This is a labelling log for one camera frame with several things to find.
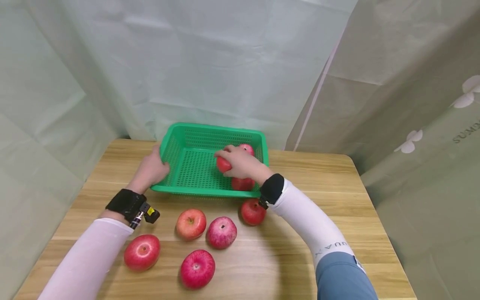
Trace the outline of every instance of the white backdrop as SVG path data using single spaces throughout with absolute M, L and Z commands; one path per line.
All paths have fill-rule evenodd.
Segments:
M 1 0 L 0 299 L 115 137 L 187 121 L 284 147 L 356 1 Z
M 153 138 L 185 121 L 261 130 L 275 149 L 285 146 L 356 2 L 63 0 Z

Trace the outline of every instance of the white stripe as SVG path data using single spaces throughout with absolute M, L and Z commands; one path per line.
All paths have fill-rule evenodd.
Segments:
M 301 137 L 303 136 L 303 132 L 305 131 L 305 127 L 307 127 L 308 120 L 310 119 L 310 115 L 312 114 L 313 106 L 315 106 L 315 103 L 317 102 L 318 94 L 320 93 L 320 89 L 322 88 L 322 85 L 324 84 L 325 77 L 327 76 L 328 69 L 330 68 L 330 65 L 332 64 L 333 57 L 335 56 L 336 49 L 338 48 L 338 45 L 340 44 L 340 40 L 342 39 L 343 36 L 343 31 L 342 34 L 340 35 L 340 39 L 338 40 L 338 43 L 336 44 L 335 48 L 333 48 L 332 53 L 328 57 L 327 64 L 325 65 L 324 72 L 322 73 L 322 77 L 320 78 L 320 82 L 318 83 L 317 90 L 315 91 L 315 95 L 313 95 L 313 100 L 312 103 L 310 104 L 310 108 L 308 109 L 307 117 L 305 118 L 305 122 L 303 123 L 303 126 L 301 128 L 299 137 L 297 139 L 297 143 L 295 144 L 295 148 L 293 148 L 293 151 L 297 151 L 297 148 L 300 144 Z

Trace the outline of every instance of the hand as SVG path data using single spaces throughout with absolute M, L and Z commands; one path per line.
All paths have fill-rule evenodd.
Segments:
M 138 166 L 126 189 L 143 194 L 153 184 L 162 181 L 170 173 L 170 165 L 160 158 L 160 145 L 152 148 L 152 153 L 145 156 Z
M 263 185 L 265 180 L 273 175 L 273 172 L 266 165 L 251 156 L 243 148 L 228 145 L 223 150 L 215 152 L 215 157 L 219 156 L 232 165 L 232 169 L 223 174 L 226 177 L 252 178 L 259 185 Z

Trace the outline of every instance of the green plastic basket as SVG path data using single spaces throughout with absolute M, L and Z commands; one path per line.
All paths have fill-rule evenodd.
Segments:
M 267 144 L 260 131 L 192 123 L 171 125 L 160 147 L 162 160 L 170 164 L 170 174 L 151 189 L 199 196 L 260 197 L 258 185 L 251 192 L 232 190 L 231 179 L 217 169 L 213 154 L 229 144 L 250 144 L 255 157 L 268 166 Z

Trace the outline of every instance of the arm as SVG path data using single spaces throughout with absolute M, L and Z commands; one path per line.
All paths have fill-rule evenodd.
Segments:
M 160 160 L 158 145 L 154 146 L 125 188 L 143 194 L 169 170 Z M 128 225 L 123 215 L 103 211 L 67 253 L 38 299 L 96 299 L 115 258 L 133 233 Z
M 218 151 L 230 162 L 228 177 L 252 178 L 268 194 L 268 207 L 287 221 L 310 249 L 315 267 L 318 299 L 378 299 L 361 264 L 335 223 L 290 181 L 274 174 L 243 149 L 227 146 Z

